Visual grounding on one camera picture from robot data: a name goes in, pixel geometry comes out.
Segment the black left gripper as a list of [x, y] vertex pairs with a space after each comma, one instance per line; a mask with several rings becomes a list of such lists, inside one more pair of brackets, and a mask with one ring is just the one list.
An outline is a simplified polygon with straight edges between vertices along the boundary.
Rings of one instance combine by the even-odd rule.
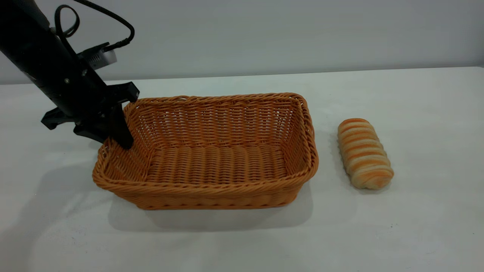
[[[45, 82], [41, 91], [56, 105], [42, 117], [48, 129], [74, 122], [78, 136], [100, 143], [110, 136], [125, 150], [132, 147], [134, 139], [121, 104], [138, 100], [140, 91], [133, 82], [107, 85], [87, 62], [81, 62], [80, 67]], [[109, 123], [91, 122], [110, 109]]]

